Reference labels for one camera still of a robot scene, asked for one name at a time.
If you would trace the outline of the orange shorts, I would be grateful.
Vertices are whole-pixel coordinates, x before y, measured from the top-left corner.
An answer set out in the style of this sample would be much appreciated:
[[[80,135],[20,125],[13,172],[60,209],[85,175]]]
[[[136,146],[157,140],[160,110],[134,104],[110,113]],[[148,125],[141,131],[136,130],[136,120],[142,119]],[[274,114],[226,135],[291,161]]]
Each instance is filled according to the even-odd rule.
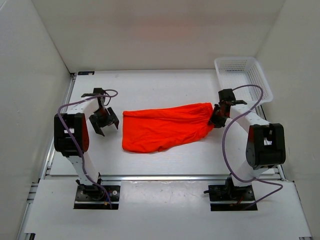
[[[149,154],[197,142],[214,128],[210,102],[123,112],[122,148]]]

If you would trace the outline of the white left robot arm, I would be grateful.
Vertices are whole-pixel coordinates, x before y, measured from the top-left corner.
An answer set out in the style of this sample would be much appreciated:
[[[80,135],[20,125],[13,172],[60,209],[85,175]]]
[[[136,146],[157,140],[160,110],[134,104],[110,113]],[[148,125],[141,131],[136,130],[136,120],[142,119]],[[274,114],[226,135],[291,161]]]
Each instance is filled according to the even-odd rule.
[[[54,148],[73,165],[80,186],[86,187],[93,200],[100,200],[105,194],[100,173],[95,169],[88,150],[90,138],[87,121],[96,134],[104,136],[103,128],[120,121],[111,107],[105,106],[105,96],[85,95],[81,100],[61,105],[54,116]]]

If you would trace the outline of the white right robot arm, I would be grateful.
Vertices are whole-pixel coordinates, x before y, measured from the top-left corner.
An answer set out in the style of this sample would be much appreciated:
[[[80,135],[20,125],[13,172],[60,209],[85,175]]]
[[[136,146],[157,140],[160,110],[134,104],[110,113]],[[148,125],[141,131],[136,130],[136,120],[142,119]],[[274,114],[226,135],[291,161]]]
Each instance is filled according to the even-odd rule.
[[[244,160],[236,170],[232,169],[226,153],[227,133],[234,123],[247,133]],[[242,187],[251,185],[262,173],[286,160],[284,127],[261,118],[243,100],[222,100],[215,104],[208,125],[225,128],[222,155],[232,183],[225,186],[224,193],[230,200],[238,199],[243,193]]]

